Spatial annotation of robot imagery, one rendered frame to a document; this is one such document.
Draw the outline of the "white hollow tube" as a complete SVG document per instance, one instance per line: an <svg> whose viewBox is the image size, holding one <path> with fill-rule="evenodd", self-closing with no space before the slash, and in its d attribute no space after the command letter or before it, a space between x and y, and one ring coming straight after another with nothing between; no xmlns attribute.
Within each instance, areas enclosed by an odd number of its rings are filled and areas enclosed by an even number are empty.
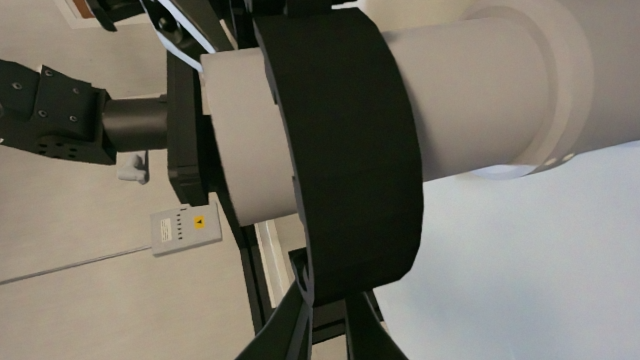
<svg viewBox="0 0 640 360"><path fill-rule="evenodd" d="M587 34L558 0L481 0L457 22L381 32L414 116L423 183L541 172L580 137L595 93ZM242 227L298 213L260 49L202 54Z"/></svg>

